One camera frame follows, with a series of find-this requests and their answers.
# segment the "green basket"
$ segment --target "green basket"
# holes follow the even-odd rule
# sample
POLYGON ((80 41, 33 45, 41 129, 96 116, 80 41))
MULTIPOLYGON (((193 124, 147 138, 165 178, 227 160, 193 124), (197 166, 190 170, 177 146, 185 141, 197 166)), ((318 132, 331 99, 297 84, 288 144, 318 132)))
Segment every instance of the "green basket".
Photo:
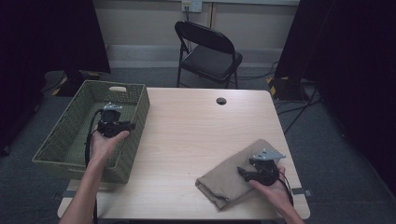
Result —
POLYGON ((145 85, 85 81, 32 161, 52 175, 81 179, 85 172, 84 150, 90 121, 95 111, 109 102, 121 105, 120 120, 135 122, 136 128, 117 144, 102 181, 127 183, 149 112, 145 85))

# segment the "white wall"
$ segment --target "white wall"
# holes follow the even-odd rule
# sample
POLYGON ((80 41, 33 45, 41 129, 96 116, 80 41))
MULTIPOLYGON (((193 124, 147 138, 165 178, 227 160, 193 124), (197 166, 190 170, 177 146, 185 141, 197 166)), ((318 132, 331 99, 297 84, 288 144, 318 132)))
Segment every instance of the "white wall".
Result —
MULTIPOLYGON (((107 45, 178 46, 176 21, 185 20, 174 1, 94 1, 107 45)), ((203 3, 190 21, 209 25, 227 35, 236 49, 282 49, 297 6, 203 3)))

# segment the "table top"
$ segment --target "table top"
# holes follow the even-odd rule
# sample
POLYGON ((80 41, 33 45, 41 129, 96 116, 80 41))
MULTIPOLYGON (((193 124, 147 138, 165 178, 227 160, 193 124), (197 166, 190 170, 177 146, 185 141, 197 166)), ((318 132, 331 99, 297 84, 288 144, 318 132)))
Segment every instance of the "table top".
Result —
MULTIPOLYGON (((195 180, 257 139, 286 155, 292 189, 301 187, 272 98, 267 91, 148 88, 150 109, 128 184, 101 183, 99 218, 274 219, 280 215, 252 190, 219 211, 195 187, 195 180), (218 105, 217 99, 226 99, 218 105)), ((67 190, 76 190, 71 180, 67 190)), ((71 198, 64 198, 61 217, 71 198)), ((303 194, 294 195, 302 218, 310 211, 303 194)))

